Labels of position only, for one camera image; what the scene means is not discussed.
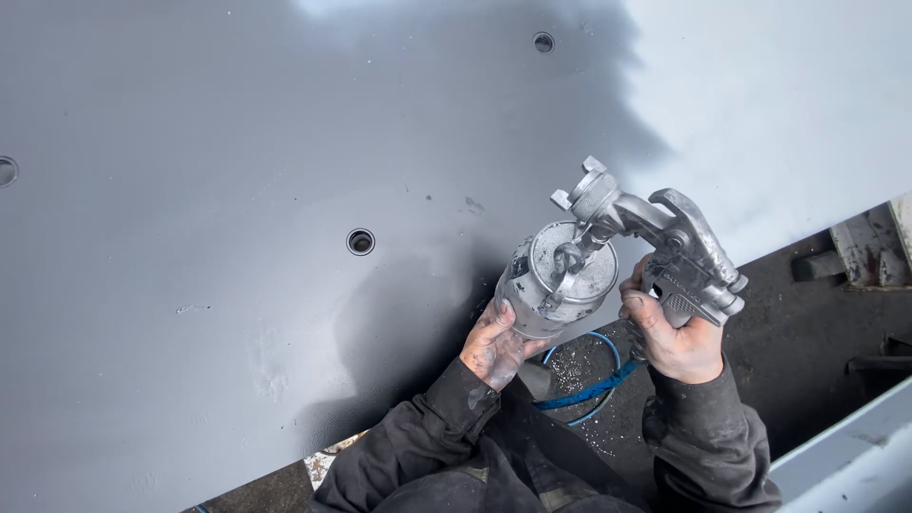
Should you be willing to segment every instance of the paint spray gun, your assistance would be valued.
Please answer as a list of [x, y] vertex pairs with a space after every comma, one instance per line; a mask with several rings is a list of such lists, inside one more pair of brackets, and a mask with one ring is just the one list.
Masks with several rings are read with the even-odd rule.
[[[595, 158], [587, 158], [583, 170], [586, 176], [570, 193], [558, 190], [551, 196], [576, 221], [551, 223], [526, 238], [497, 283], [495, 297], [509, 299], [516, 312], [514, 331], [528, 339], [550, 339], [595, 312], [617, 282], [610, 239], [618, 235], [642, 237], [656, 248], [643, 269], [642, 290], [658, 298], [675, 328], [694, 315], [722, 326], [744, 308], [737, 294], [747, 278], [687, 196], [662, 189], [646, 202], [622, 191]], [[642, 333], [632, 322], [628, 330], [635, 339], [630, 360], [644, 363]]]

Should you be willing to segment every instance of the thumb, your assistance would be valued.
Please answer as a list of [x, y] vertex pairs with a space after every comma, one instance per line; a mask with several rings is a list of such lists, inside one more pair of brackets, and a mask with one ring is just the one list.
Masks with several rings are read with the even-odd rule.
[[639, 290], [625, 290], [621, 293], [621, 301], [624, 303], [621, 317], [634, 320], [647, 339], [674, 337], [675, 329], [668, 324], [662, 306], [655, 298]]
[[506, 298], [501, 299], [499, 305], [492, 305], [497, 311], [491, 324], [481, 328], [479, 334], [486, 339], [493, 340], [495, 337], [507, 331], [516, 321], [516, 312], [513, 311], [513, 305]]

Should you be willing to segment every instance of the round hole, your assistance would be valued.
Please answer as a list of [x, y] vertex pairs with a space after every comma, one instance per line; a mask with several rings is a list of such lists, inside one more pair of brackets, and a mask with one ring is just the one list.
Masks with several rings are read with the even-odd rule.
[[371, 234], [368, 230], [359, 228], [357, 230], [352, 230], [348, 234], [348, 251], [351, 251], [359, 257], [370, 253], [370, 250], [374, 248], [374, 234]]
[[8, 187], [19, 176], [19, 166], [9, 157], [0, 157], [0, 188]]
[[533, 41], [535, 42], [535, 49], [540, 54], [548, 55], [554, 51], [554, 38], [547, 32], [535, 34]]

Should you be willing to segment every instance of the dirty hand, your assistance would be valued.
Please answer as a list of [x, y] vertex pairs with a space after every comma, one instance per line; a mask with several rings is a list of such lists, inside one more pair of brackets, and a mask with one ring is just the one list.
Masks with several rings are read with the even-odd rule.
[[639, 289], [649, 257], [651, 254], [644, 256], [633, 276], [621, 283], [624, 306], [618, 316], [639, 325], [649, 363], [657, 371], [687, 384], [711, 382], [722, 374], [722, 328], [696, 316], [679, 329], [672, 328], [658, 301]]
[[516, 375], [526, 358], [544, 348], [549, 340], [527, 340], [510, 330], [516, 313], [510, 301], [500, 305], [492, 299], [469, 332], [459, 355], [480, 380], [497, 392]]

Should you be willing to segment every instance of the sleeve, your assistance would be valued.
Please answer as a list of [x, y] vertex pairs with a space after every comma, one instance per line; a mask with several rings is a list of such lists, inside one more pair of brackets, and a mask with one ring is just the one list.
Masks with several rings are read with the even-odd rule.
[[367, 512], [398, 487], [469, 459], [500, 394], [455, 359], [427, 393], [398, 404], [345, 449], [308, 511]]
[[728, 360], [715, 380], [688, 385], [652, 367], [656, 395], [643, 412], [643, 439], [663, 508], [774, 511], [782, 494], [768, 480], [770, 445], [757, 412], [741, 404]]

